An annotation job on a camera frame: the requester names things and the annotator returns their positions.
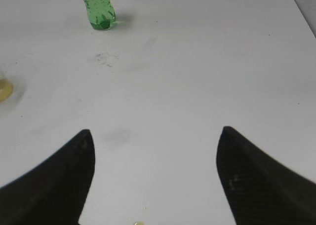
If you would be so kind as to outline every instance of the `bottle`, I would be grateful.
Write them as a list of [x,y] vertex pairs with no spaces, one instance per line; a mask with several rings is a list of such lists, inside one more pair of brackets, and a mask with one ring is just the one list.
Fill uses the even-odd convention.
[[116,15],[110,0],[83,0],[88,19],[94,29],[107,30],[116,23]]
[[13,92],[13,84],[4,76],[0,70],[0,103],[7,99]]

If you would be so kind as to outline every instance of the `green plastic bottle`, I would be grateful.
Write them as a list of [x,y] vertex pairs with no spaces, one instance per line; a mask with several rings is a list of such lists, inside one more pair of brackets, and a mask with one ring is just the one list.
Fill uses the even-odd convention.
[[107,30],[116,23],[116,15],[110,0],[84,0],[88,19],[94,29]]

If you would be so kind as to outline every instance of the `white surface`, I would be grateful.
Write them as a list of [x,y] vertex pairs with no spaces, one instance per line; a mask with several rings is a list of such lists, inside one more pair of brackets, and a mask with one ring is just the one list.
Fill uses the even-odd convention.
[[316,42],[293,0],[0,0],[0,184],[92,131],[82,225],[233,225],[215,154],[224,125],[316,181]]

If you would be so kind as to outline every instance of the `table surface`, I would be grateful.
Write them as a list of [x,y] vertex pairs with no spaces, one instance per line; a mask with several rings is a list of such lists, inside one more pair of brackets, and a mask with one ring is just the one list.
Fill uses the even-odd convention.
[[96,168],[83,225],[233,225],[215,166],[231,125],[316,181],[316,41],[294,0],[0,0],[0,185],[81,129]]

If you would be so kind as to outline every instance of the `small yellow piece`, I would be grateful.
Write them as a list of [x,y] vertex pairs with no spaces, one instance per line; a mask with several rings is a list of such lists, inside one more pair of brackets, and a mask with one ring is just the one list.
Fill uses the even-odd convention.
[[13,84],[6,78],[0,79],[0,103],[7,99],[13,92]]
[[134,225],[145,225],[143,222],[136,222]]

